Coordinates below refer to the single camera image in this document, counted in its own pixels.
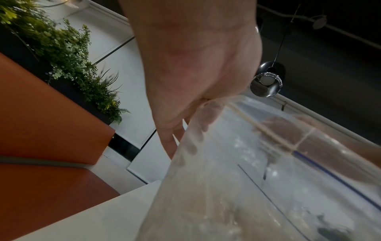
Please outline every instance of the pendant light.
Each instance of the pendant light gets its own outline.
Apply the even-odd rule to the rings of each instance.
[[[296,9],[294,15],[298,11],[299,7],[300,4]],[[294,18],[291,19],[291,22],[286,28],[285,34],[283,36],[281,45],[279,46],[274,61],[269,61],[261,64],[258,68],[257,74],[254,76],[250,84],[250,90],[259,97],[270,97],[276,95],[283,87],[283,80],[286,77],[286,68],[283,64],[276,61],[281,50],[282,44],[288,33],[289,27],[293,23],[293,21]]]

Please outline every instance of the planter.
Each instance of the planter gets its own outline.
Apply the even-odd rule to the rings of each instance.
[[[49,75],[47,73],[52,71],[50,64],[42,58],[37,60],[28,47],[1,24],[0,52],[48,84]],[[85,97],[81,90],[72,81],[64,78],[52,79],[49,85],[105,124],[111,124],[110,118],[98,109],[97,104],[85,102]]]

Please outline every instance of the transparent bag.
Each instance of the transparent bag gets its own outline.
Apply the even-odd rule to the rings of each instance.
[[[248,97],[199,108],[137,241],[381,240],[380,170]]]

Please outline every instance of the human hand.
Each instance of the human hand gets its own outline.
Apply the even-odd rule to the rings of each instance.
[[[209,99],[239,94],[262,56],[256,2],[130,1],[122,7],[142,56],[146,92],[158,135],[170,158],[183,119]],[[213,122],[215,116],[208,117]]]

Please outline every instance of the artificial plant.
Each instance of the artificial plant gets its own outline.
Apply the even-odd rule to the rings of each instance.
[[[110,86],[118,74],[98,75],[97,67],[89,61],[90,30],[83,25],[79,31],[64,20],[64,28],[36,4],[36,0],[0,0],[0,23],[14,33],[30,49],[36,59],[44,58],[53,67],[51,80],[60,77],[73,81],[84,94],[85,101],[95,102],[111,121],[120,123],[121,114],[117,91]]]

